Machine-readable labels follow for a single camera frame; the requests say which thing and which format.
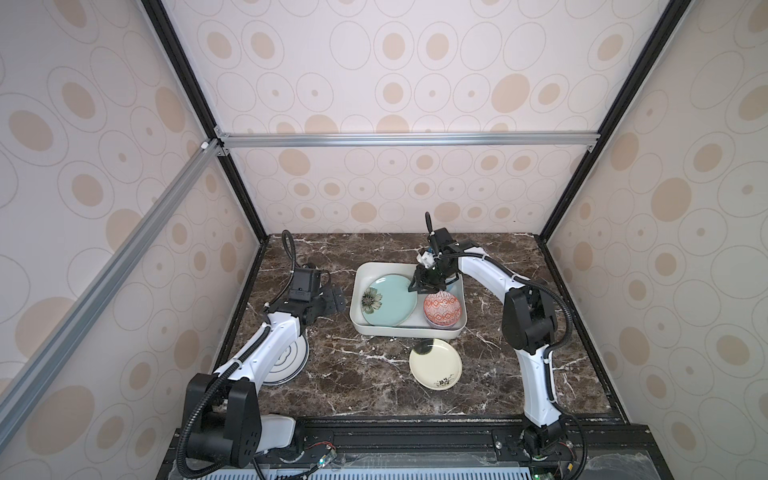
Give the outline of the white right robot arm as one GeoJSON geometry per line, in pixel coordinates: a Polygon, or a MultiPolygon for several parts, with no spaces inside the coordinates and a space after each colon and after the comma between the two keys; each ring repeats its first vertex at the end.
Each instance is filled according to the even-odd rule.
{"type": "Polygon", "coordinates": [[[551,288],[512,271],[478,246],[458,243],[419,251],[409,289],[438,293],[461,275],[503,304],[501,332],[515,351],[523,385],[527,423],[521,443],[529,458],[542,460],[565,438],[572,416],[557,400],[553,353],[572,338],[573,312],[551,288]]]}

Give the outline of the green flower plate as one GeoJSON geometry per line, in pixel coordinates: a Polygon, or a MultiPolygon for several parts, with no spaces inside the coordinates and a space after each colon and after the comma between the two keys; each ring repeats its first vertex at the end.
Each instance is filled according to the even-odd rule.
{"type": "Polygon", "coordinates": [[[384,275],[373,281],[361,298],[364,320],[377,327],[396,327],[405,322],[418,302],[417,293],[409,290],[410,282],[400,274],[384,275]]]}

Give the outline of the red patterned bowl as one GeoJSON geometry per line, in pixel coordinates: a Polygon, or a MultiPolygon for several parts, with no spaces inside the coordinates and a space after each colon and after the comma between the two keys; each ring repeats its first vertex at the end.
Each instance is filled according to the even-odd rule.
{"type": "Polygon", "coordinates": [[[447,291],[439,291],[424,298],[423,312],[432,327],[449,329],[458,324],[463,308],[455,295],[447,291]]]}

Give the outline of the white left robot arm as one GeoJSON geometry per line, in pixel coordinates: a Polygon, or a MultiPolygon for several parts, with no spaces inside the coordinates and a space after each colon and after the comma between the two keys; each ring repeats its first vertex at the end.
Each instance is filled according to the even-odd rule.
{"type": "Polygon", "coordinates": [[[223,467],[243,468],[260,453],[296,443],[297,421],[261,414],[259,390],[307,326],[345,306],[341,288],[333,284],[314,293],[291,294],[270,307],[267,321],[234,357],[190,380],[175,458],[183,478],[202,478],[223,467]]]}

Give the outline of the white plastic bin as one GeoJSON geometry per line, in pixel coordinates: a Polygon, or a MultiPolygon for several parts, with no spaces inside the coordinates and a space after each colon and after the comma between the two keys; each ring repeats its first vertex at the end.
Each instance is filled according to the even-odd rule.
{"type": "Polygon", "coordinates": [[[426,294],[417,294],[418,302],[410,317],[396,327],[377,327],[368,324],[362,314],[361,298],[363,292],[376,279],[388,274],[400,274],[410,280],[413,277],[415,264],[368,262],[357,269],[352,299],[350,302],[350,319],[355,329],[368,336],[401,337],[401,338],[439,338],[452,340],[457,338],[467,324],[466,304],[464,300],[463,281],[459,279],[448,287],[448,292],[455,295],[463,308],[458,324],[449,329],[432,327],[423,312],[423,302],[426,294]]]}

